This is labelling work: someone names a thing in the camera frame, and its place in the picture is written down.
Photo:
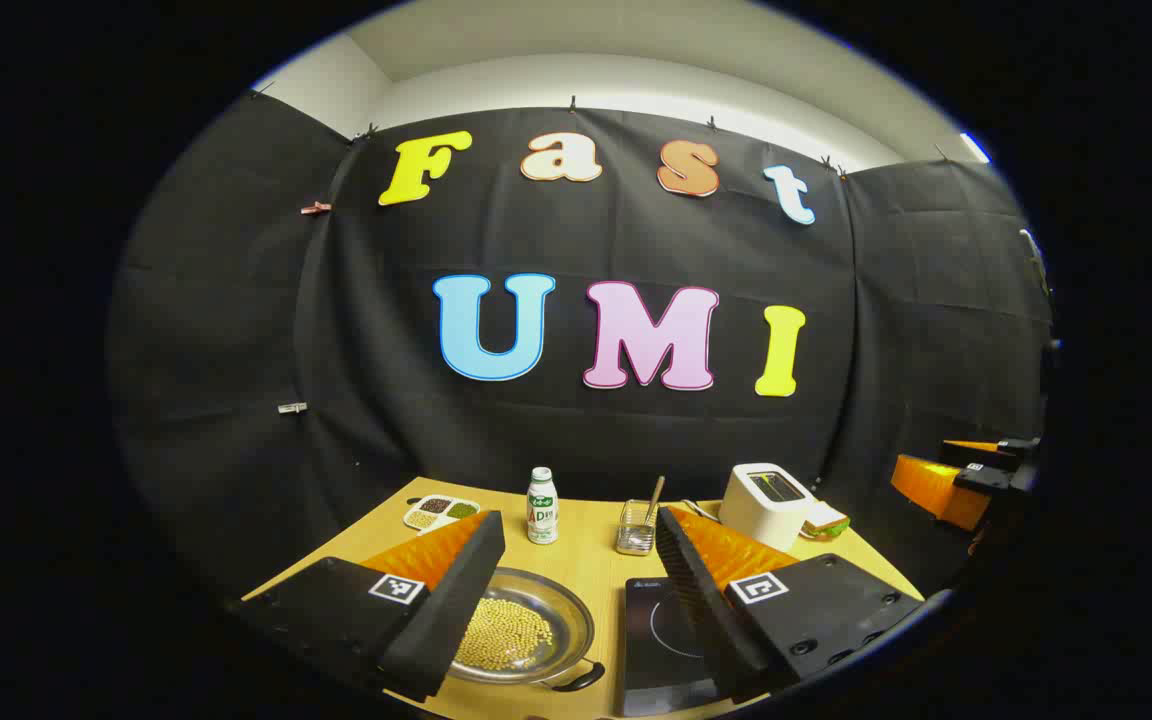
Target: light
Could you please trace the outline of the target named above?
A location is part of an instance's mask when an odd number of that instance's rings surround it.
[[[990,157],[984,154],[984,150],[980,150],[980,146],[972,141],[972,136],[969,136],[968,132],[960,132],[958,136],[963,138],[963,143],[968,146],[968,150],[972,151],[973,156],[977,156],[977,160],[988,162]]]

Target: induction cooktop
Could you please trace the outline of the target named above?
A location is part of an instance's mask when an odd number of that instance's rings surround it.
[[[660,715],[721,700],[669,578],[626,581],[620,714]]]

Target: plastic bottle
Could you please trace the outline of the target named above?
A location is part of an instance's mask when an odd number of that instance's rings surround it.
[[[532,468],[526,486],[526,538],[536,544],[558,539],[558,490],[548,468]]]

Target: black cloth backdrop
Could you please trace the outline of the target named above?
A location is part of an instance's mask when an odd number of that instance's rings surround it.
[[[472,146],[425,179],[425,199],[378,205],[394,146],[455,131]],[[602,175],[522,176],[544,132],[593,138]],[[714,147],[714,195],[659,185],[660,146],[676,138]],[[778,205],[761,174],[776,164],[806,182],[814,223]],[[302,217],[312,200],[332,213]],[[761,141],[607,109],[485,111],[351,144],[244,97],[164,179],[128,247],[111,316],[116,420],[134,482],[229,597],[416,473],[518,492],[548,465],[559,495],[605,500],[645,497],[666,473],[667,498],[704,498],[749,461],[823,477],[820,495],[932,592],[965,543],[892,500],[890,464],[946,437],[1036,434],[1049,318],[1020,227],[1005,183],[964,165],[842,182]],[[462,273],[492,282],[480,338],[493,351],[515,338],[505,279],[556,279],[530,373],[477,382],[444,363],[433,282]],[[598,323],[585,290],[612,279],[635,283],[653,319],[681,287],[718,291],[712,388],[670,391],[659,372],[649,387],[584,386]],[[767,305],[806,316],[789,397],[755,395]],[[276,414],[293,401],[306,412]]]

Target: ceiling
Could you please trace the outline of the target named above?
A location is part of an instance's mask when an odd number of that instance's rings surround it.
[[[550,53],[632,55],[772,88],[910,160],[957,128],[900,78],[813,28],[745,0],[416,0],[347,31],[393,82]]]

